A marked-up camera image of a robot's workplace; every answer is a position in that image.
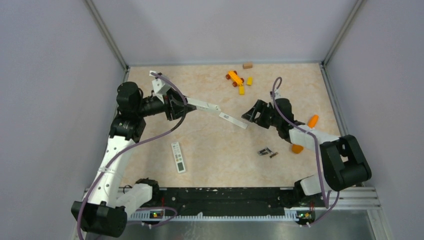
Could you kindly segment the white remote control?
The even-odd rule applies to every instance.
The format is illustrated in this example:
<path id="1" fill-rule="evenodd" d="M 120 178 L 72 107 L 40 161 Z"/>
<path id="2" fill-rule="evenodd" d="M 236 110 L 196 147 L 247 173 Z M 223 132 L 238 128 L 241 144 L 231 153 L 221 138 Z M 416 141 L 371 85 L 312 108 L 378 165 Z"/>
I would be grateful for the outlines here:
<path id="1" fill-rule="evenodd" d="M 221 113 L 221 108 L 219 105 L 212 104 L 212 103 L 205 102 L 198 99 L 194 99 L 191 97 L 187 97 L 186 101 L 188 105 L 194 106 L 197 110 L 208 112 L 208 113 L 214 113 L 214 114 Z"/>

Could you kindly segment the white remote battery cover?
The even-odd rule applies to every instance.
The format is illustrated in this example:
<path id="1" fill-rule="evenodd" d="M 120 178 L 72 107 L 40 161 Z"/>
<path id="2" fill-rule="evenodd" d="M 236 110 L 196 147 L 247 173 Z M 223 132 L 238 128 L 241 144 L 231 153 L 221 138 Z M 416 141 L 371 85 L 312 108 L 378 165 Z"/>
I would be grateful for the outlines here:
<path id="1" fill-rule="evenodd" d="M 228 115 L 228 114 L 226 114 L 224 112 L 221 112 L 218 116 L 220 118 L 222 118 L 222 119 L 224 119 L 224 120 L 226 120 L 226 121 L 228 121 L 228 122 L 230 122 L 230 123 L 232 123 L 232 124 L 234 124 L 234 125 L 242 128 L 242 129 L 244 129 L 244 130 L 246 130 L 247 127 L 248 127 L 248 124 L 246 124 L 246 123 L 244 123 L 244 122 L 242 122 L 242 121 L 240 121 L 240 120 L 238 120 L 238 119 L 236 119 L 236 118 L 234 118 L 234 117 L 232 117 L 232 116 L 230 116 L 230 115 Z"/>

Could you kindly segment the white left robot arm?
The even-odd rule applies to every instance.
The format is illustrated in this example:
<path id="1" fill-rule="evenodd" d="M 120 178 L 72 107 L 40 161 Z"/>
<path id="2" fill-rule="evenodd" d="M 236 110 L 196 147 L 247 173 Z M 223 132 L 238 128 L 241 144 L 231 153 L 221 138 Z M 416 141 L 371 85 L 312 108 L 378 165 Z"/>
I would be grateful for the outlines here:
<path id="1" fill-rule="evenodd" d="M 134 82 L 125 82 L 117 88 L 118 113 L 110 126 L 107 147 L 96 177 L 81 201 L 75 201 L 71 213 L 77 223 L 77 236 L 83 240 L 87 233 L 120 237 L 128 218 L 146 204 L 154 207 L 160 202 L 159 186 L 155 180 L 135 183 L 129 192 L 118 196 L 118 190 L 133 148 L 171 133 L 170 130 L 149 139 L 141 136 L 146 127 L 145 118 L 164 113 L 169 121 L 178 120 L 178 128 L 196 106 L 181 96 L 172 85 L 156 79 L 154 86 L 164 88 L 162 96 L 153 91 L 144 97 Z"/>

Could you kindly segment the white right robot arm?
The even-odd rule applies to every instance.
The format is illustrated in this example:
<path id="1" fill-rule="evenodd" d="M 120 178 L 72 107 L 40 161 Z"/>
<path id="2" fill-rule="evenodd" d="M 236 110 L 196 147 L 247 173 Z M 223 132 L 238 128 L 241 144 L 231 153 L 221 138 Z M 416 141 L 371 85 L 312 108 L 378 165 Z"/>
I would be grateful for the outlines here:
<path id="1" fill-rule="evenodd" d="M 338 192 L 372 177 L 356 137 L 331 135 L 295 120 L 286 98 L 278 98 L 275 103 L 259 99 L 241 117 L 265 129 L 274 127 L 281 139 L 315 152 L 321 172 L 295 182 L 293 200 L 299 206 L 307 206 L 315 194 Z"/>

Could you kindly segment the white remote with buttons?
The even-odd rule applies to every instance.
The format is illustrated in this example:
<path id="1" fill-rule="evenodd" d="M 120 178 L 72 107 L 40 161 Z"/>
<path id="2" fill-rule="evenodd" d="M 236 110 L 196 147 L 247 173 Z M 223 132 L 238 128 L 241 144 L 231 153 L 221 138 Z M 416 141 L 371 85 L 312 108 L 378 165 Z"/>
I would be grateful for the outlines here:
<path id="1" fill-rule="evenodd" d="M 176 165 L 176 170 L 179 174 L 186 172 L 186 166 L 183 158 L 183 154 L 180 148 L 180 144 L 178 142 L 173 142 L 171 144 L 172 153 Z"/>

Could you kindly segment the yellow flat brick lower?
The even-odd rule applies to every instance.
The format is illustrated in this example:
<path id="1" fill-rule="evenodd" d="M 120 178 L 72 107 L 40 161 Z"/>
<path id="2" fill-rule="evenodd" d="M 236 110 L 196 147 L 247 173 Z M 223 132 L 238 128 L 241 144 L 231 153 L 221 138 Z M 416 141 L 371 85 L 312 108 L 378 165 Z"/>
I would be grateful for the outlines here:
<path id="1" fill-rule="evenodd" d="M 239 95 L 245 94 L 245 87 L 243 85 L 238 86 L 238 93 L 239 93 Z"/>

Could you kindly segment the yellow flat brick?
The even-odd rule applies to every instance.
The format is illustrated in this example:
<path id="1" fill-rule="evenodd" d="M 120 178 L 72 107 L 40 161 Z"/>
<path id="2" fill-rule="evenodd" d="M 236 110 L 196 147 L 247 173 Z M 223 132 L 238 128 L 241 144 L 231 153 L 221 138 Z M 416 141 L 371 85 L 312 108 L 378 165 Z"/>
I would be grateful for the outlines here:
<path id="1" fill-rule="evenodd" d="M 251 85 L 253 84 L 253 78 L 252 78 L 252 77 L 248 77 L 248 78 L 247 78 L 247 81 L 246 81 L 246 84 L 247 84 L 248 86 L 251 86 Z"/>
<path id="2" fill-rule="evenodd" d="M 238 86 L 238 93 L 239 93 L 239 95 L 245 94 L 245 87 L 243 85 Z"/>

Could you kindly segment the yellow flat brick upper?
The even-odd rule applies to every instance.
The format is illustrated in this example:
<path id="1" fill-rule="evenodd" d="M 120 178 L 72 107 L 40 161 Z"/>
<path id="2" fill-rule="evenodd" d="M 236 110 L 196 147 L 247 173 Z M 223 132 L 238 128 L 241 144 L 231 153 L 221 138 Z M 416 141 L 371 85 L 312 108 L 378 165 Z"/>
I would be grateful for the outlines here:
<path id="1" fill-rule="evenodd" d="M 248 77 L 248 78 L 247 78 L 247 81 L 246 81 L 246 84 L 247 84 L 248 86 L 251 86 L 251 85 L 253 84 L 253 78 L 252 78 L 252 77 Z"/>

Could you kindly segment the yellow toy brick car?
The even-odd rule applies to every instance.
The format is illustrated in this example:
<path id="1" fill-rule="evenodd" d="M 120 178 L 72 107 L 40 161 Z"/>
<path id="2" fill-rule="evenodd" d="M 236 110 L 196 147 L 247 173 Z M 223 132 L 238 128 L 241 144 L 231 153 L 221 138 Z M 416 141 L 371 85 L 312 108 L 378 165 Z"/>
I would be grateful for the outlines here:
<path id="1" fill-rule="evenodd" d="M 225 78 L 227 80 L 231 80 L 232 86 L 235 88 L 242 86 L 244 83 L 244 79 L 240 77 L 235 70 L 228 71 L 227 74 L 225 75 Z"/>

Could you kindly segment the small wooden block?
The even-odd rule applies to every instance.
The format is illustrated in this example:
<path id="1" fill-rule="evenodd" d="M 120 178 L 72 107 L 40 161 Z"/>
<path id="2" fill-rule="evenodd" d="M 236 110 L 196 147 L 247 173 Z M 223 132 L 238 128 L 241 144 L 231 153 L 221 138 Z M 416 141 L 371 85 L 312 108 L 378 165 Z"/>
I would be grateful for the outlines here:
<path id="1" fill-rule="evenodd" d="M 251 69 L 253 67 L 253 63 L 252 62 L 245 62 L 245 63 L 243 63 L 242 67 L 243 67 L 244 70 Z"/>

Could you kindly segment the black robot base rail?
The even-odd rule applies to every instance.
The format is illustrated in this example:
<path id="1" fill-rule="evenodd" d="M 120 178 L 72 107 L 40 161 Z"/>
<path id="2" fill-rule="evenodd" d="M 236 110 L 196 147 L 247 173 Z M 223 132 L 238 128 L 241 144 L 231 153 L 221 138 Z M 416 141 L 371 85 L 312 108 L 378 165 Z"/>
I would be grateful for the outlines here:
<path id="1" fill-rule="evenodd" d="M 295 207 L 324 207 L 319 194 L 304 196 L 292 187 L 168 187 L 153 191 L 142 205 L 175 209 L 177 216 L 261 217 L 282 216 Z"/>

